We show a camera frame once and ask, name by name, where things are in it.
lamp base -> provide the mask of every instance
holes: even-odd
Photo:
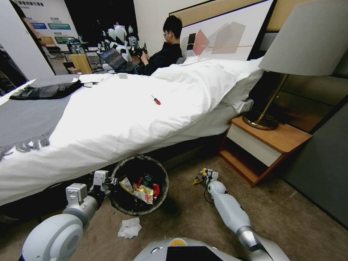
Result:
[[[269,114],[265,114],[261,121],[257,122],[260,116],[259,111],[248,111],[244,113],[243,121],[254,128],[263,130],[273,130],[278,126],[278,121]]]

blue sign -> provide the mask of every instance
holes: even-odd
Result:
[[[31,23],[34,29],[47,29],[44,23]]]

fringe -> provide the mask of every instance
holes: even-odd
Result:
[[[12,154],[13,152],[8,153],[13,147],[16,148],[16,151],[19,152],[30,152],[32,150],[39,150],[40,149],[40,145],[41,147],[47,147],[48,145],[50,145],[50,141],[49,138],[51,136],[51,132],[46,132],[45,134],[41,135],[40,137],[35,137],[26,141],[21,141],[18,143],[15,143],[13,145],[8,145],[8,146],[3,146],[0,147],[0,161],[5,157],[8,156],[10,154]]]

abstract painting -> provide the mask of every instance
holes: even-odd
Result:
[[[246,61],[273,0],[261,1],[182,28],[182,55]]]

laptop screen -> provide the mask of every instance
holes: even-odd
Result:
[[[106,52],[102,53],[100,57],[114,70],[117,70],[121,65],[127,62],[114,48],[110,48]]]

